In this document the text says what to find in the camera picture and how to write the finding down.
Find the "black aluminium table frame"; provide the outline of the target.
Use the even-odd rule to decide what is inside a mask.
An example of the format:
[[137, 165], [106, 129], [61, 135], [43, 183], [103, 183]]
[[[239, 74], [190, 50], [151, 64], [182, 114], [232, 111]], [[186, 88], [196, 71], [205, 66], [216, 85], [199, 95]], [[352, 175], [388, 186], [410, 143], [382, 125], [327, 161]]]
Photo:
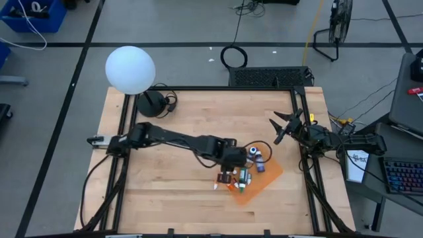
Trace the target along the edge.
[[158, 145], [134, 150], [126, 159], [108, 158], [102, 149], [91, 156], [93, 173], [86, 185], [80, 228], [99, 209], [112, 181], [122, 169], [126, 182], [111, 203], [101, 229], [120, 233], [256, 235], [312, 234], [329, 230], [321, 206], [309, 205], [296, 141], [284, 138], [274, 145], [276, 133], [269, 119], [276, 112], [290, 113], [303, 97], [291, 91], [229, 87], [177, 87], [176, 110], [152, 118], [154, 125], [190, 134], [235, 138], [239, 145], [264, 141], [283, 173], [247, 205], [238, 205], [225, 185], [213, 189], [218, 167], [203, 167], [185, 149]]

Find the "grey metal bar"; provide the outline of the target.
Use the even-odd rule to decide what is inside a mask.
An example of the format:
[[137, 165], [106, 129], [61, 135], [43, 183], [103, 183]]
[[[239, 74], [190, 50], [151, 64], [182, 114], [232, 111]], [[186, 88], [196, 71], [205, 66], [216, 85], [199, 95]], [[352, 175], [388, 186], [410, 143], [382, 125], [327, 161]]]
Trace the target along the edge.
[[0, 75], [0, 84], [22, 85], [26, 87], [29, 82], [25, 77]]

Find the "blue plastic bin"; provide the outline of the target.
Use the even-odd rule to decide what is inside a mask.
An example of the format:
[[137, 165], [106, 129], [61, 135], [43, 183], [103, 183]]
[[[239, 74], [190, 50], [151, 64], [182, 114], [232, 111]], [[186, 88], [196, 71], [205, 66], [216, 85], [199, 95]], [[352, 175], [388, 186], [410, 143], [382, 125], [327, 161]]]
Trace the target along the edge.
[[61, 0], [7, 0], [0, 20], [15, 32], [57, 32], [67, 14]]
[[10, 53], [10, 48], [6, 44], [0, 42], [0, 69], [3, 67]]

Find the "black floor object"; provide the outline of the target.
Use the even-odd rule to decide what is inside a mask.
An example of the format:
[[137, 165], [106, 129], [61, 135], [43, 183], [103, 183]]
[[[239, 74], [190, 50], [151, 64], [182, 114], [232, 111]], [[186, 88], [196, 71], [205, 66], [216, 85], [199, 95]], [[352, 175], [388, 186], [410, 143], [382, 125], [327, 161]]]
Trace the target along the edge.
[[9, 104], [0, 103], [0, 124], [5, 120], [11, 119], [13, 113]]

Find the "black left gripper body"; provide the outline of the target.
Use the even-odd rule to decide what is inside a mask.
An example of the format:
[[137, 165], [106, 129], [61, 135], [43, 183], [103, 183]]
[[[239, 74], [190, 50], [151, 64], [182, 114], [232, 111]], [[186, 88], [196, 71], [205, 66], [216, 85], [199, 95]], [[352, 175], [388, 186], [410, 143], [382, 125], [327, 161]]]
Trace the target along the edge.
[[218, 163], [221, 169], [244, 167], [247, 163], [247, 150], [244, 147], [224, 147]]

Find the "white globe table lamp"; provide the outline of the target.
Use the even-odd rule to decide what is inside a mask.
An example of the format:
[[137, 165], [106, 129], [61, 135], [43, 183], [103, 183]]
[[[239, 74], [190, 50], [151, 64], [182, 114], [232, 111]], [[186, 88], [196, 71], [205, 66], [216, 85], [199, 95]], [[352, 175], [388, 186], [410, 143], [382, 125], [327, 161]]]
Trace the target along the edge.
[[151, 56], [141, 48], [122, 46], [106, 59], [105, 74], [108, 82], [125, 95], [137, 95], [138, 112], [148, 118], [159, 116], [166, 106], [164, 96], [150, 91], [156, 77]]

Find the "black desk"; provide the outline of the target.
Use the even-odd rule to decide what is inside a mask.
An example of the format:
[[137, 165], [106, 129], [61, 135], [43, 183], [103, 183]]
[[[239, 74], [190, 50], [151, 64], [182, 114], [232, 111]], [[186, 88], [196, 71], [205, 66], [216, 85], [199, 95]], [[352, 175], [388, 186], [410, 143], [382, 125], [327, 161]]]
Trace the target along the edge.
[[[423, 162], [423, 139], [382, 122], [376, 124], [373, 130], [383, 136], [385, 140], [387, 146], [385, 157], [416, 159]], [[383, 183], [384, 179], [381, 158], [376, 156], [367, 162], [363, 181], [346, 181], [347, 189], [376, 203], [373, 221], [366, 225], [367, 228], [375, 232], [380, 230], [385, 203], [388, 200], [416, 214], [423, 215], [423, 194], [410, 195], [408, 198], [400, 194], [391, 194]]]

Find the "black desk device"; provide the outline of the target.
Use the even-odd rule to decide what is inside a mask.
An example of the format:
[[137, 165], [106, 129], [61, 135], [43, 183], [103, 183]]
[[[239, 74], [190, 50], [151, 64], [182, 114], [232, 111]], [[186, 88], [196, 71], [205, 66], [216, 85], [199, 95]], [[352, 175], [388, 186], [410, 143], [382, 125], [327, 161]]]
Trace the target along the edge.
[[410, 78], [423, 83], [423, 49], [416, 54], [416, 59], [410, 65]]

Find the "black floor fan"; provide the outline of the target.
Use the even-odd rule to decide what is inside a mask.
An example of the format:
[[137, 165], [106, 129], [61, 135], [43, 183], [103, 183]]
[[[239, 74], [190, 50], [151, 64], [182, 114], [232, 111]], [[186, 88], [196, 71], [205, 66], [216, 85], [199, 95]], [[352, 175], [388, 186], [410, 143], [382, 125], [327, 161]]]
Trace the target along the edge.
[[[347, 37], [352, 16], [352, 7], [353, 0], [334, 0], [331, 6], [329, 27], [318, 30], [313, 35], [313, 49], [325, 58], [329, 59], [331, 62], [334, 62], [339, 58], [339, 45], [344, 43]], [[317, 48], [317, 35], [324, 32], [328, 32], [328, 42], [334, 45], [336, 49], [335, 58], [330, 57]]]

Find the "black perforated computer case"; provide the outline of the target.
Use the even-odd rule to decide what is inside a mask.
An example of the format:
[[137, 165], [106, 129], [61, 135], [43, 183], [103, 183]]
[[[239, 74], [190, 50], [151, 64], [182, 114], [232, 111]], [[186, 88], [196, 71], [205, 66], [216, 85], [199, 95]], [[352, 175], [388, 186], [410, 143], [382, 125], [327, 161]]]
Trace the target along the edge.
[[229, 70], [231, 87], [312, 87], [315, 78], [306, 66], [240, 67]]

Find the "backlit black keyboard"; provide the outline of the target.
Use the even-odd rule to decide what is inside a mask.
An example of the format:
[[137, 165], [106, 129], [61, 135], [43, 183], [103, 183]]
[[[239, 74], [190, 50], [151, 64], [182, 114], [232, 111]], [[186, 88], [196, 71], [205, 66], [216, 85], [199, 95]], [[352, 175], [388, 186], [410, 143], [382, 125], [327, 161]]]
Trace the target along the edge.
[[423, 160], [380, 157], [388, 193], [423, 196]]

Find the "white printed paper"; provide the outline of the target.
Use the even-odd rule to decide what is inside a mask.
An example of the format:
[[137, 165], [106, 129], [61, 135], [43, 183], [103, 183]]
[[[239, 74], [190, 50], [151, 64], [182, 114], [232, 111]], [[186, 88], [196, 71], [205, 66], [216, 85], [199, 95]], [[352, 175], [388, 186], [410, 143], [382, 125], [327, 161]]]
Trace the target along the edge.
[[346, 160], [346, 180], [362, 183], [369, 154], [362, 150], [348, 150]]

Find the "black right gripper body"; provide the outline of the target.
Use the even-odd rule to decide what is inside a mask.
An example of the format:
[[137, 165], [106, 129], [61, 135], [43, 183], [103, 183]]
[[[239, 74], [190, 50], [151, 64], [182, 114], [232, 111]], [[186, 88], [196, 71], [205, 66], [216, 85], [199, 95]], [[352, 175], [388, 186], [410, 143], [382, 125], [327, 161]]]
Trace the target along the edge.
[[300, 139], [303, 134], [303, 122], [298, 118], [289, 120], [285, 127], [285, 133], [293, 139]]

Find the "orange translucent plastic tray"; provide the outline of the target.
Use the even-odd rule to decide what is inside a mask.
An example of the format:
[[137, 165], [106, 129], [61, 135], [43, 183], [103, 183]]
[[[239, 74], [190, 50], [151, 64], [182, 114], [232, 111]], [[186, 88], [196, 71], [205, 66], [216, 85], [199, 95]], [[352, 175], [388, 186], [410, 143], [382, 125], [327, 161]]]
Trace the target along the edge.
[[[249, 155], [249, 149], [251, 147], [256, 147], [258, 151], [262, 153], [264, 159], [265, 172], [258, 173], [255, 165], [255, 158]], [[248, 169], [248, 174], [252, 175], [252, 181], [250, 185], [246, 185], [243, 193], [240, 193], [239, 188], [235, 188], [233, 192], [229, 191], [227, 185], [225, 186], [229, 194], [235, 200], [235, 202], [244, 206], [256, 198], [264, 189], [274, 182], [282, 173], [283, 169], [277, 160], [272, 158], [273, 152], [272, 148], [264, 141], [258, 141], [246, 146], [247, 150], [247, 164], [244, 166]], [[231, 184], [233, 185], [233, 178], [239, 183], [239, 172], [241, 168], [236, 168], [237, 174], [232, 174]]]

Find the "large green food coloring bottle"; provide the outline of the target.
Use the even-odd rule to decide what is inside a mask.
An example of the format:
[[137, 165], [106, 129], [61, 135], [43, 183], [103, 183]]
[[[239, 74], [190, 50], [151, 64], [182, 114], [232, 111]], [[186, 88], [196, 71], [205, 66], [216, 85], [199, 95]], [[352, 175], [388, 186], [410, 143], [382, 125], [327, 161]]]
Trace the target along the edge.
[[247, 185], [247, 179], [248, 179], [248, 169], [243, 167], [243, 168], [241, 168], [241, 170], [239, 172], [239, 190], [240, 190], [240, 193], [244, 192], [244, 189], [246, 188], [246, 185]]

